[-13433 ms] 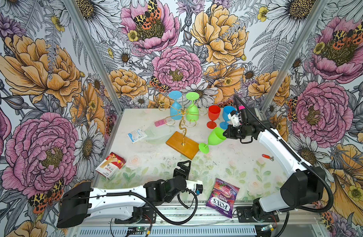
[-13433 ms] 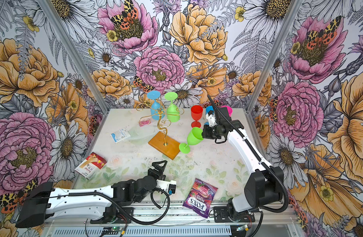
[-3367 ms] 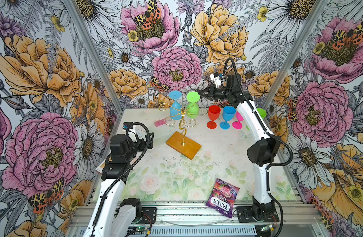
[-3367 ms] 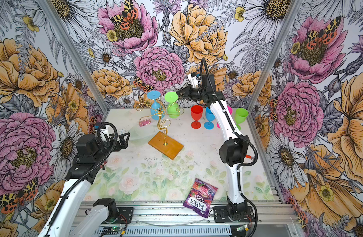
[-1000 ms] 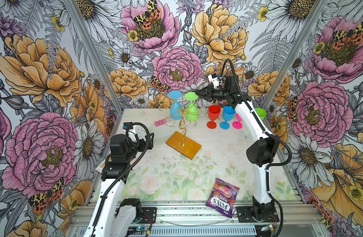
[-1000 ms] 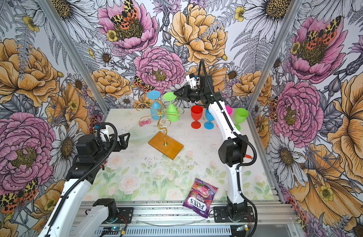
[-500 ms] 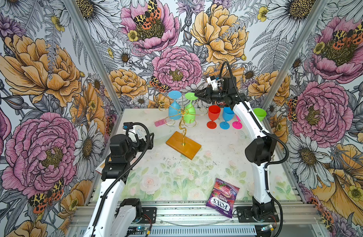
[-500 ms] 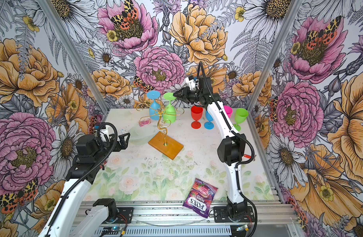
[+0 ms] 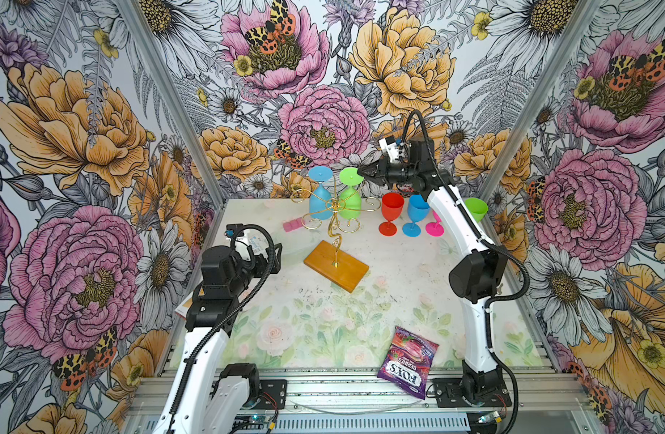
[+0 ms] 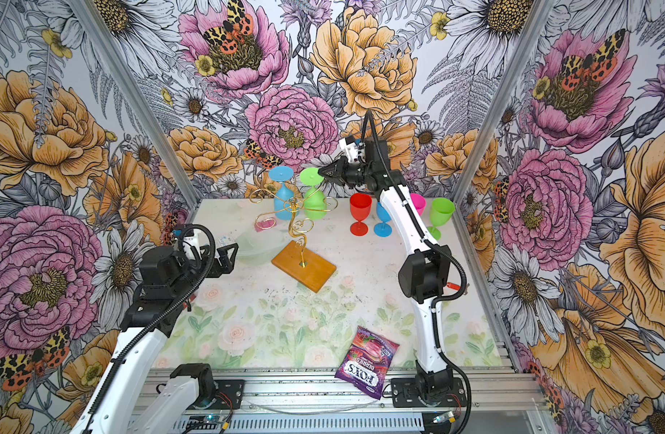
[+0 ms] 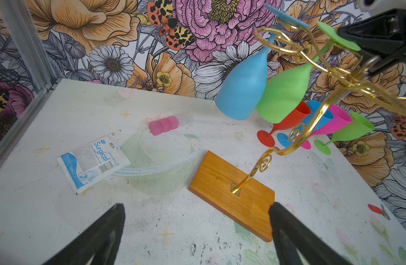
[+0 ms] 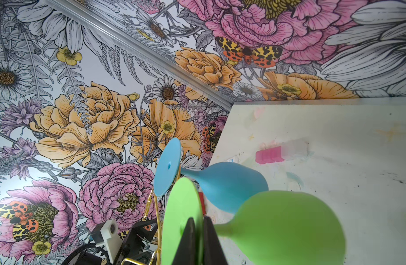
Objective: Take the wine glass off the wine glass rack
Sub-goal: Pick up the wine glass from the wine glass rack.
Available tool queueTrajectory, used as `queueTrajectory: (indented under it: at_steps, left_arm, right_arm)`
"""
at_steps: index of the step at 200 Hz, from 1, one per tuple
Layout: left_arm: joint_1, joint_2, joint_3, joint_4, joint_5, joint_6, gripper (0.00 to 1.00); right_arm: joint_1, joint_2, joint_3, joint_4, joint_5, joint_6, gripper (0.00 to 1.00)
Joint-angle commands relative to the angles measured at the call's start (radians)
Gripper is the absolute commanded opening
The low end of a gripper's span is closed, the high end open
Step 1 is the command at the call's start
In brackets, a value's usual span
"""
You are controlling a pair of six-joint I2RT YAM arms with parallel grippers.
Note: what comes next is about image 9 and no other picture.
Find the blue front wine glass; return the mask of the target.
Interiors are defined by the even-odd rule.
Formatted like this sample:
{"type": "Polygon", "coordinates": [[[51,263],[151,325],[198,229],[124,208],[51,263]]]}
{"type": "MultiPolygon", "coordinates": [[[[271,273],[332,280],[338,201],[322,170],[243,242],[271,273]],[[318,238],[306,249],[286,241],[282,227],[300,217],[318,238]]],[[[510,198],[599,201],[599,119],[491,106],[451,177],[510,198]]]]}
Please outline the blue front wine glass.
{"type": "Polygon", "coordinates": [[[421,235],[419,223],[428,216],[429,212],[430,207],[425,199],[421,195],[412,195],[407,209],[410,221],[403,225],[403,233],[410,238],[419,237],[421,235]]]}

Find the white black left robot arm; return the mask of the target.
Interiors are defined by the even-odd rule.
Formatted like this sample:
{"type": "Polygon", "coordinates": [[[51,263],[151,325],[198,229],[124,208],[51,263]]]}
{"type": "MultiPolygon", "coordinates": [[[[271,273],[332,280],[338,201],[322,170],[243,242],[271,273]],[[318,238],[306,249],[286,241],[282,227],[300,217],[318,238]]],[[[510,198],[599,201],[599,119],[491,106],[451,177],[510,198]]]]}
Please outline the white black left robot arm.
{"type": "Polygon", "coordinates": [[[238,413],[257,403],[259,373],[254,363],[233,363],[217,375],[236,316],[240,296],[256,278],[264,283],[281,268],[282,245],[264,254],[247,248],[215,246],[202,254],[202,283],[186,316],[181,363],[154,433],[231,433],[238,413]]]}

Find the red wine glass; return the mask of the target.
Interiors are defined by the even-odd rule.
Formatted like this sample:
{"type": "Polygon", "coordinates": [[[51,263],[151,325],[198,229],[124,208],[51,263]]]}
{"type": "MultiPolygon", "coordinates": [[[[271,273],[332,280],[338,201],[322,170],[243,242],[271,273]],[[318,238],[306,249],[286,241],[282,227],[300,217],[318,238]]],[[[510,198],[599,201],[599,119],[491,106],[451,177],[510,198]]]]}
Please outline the red wine glass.
{"type": "Polygon", "coordinates": [[[381,199],[381,214],[385,219],[379,225],[379,232],[387,237],[397,233],[397,227],[393,223],[401,215],[404,208],[404,198],[399,193],[387,193],[381,199]]]}

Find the pink wine glass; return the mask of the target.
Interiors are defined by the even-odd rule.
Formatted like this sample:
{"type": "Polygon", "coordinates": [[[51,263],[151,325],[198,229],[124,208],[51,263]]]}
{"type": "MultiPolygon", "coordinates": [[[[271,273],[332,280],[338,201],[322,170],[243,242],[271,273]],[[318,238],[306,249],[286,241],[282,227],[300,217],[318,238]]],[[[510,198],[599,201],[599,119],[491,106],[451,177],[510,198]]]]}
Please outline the pink wine glass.
{"type": "Polygon", "coordinates": [[[442,221],[437,214],[437,212],[432,212],[433,221],[428,222],[425,226],[425,230],[428,235],[436,238],[440,238],[444,235],[445,229],[442,226],[442,221]]]}

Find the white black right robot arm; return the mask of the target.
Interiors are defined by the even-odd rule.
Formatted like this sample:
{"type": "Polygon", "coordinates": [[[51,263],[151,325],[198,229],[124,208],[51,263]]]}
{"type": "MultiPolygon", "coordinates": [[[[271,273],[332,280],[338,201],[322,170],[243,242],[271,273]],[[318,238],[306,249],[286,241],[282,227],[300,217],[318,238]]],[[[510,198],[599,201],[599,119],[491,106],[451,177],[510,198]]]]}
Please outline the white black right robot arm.
{"type": "Polygon", "coordinates": [[[492,316],[487,300],[496,296],[507,258],[471,215],[448,172],[437,166],[431,146],[395,137],[381,141],[380,159],[358,168],[378,186],[410,184],[457,242],[459,262],[448,273],[450,289],[460,299],[466,328],[466,352],[459,395],[467,403],[485,403],[504,392],[503,369],[495,361],[492,316]]]}

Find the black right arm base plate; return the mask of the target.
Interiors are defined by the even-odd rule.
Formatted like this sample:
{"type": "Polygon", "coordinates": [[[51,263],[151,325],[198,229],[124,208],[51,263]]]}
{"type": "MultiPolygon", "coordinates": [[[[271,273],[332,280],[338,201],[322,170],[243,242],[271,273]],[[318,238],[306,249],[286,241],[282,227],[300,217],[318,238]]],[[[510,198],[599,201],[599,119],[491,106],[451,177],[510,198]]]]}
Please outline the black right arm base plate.
{"type": "Polygon", "coordinates": [[[503,380],[476,381],[464,378],[437,378],[428,387],[439,408],[510,407],[512,398],[503,380]]]}

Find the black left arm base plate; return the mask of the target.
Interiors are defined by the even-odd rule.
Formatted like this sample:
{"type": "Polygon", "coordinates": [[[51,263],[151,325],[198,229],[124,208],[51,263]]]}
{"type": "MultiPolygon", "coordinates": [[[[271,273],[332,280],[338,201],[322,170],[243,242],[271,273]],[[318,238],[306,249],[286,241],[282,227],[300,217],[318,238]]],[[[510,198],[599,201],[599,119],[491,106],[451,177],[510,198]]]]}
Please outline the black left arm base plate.
{"type": "Polygon", "coordinates": [[[243,410],[283,410],[287,405],[287,388],[287,380],[261,380],[258,397],[248,401],[243,410]]]}

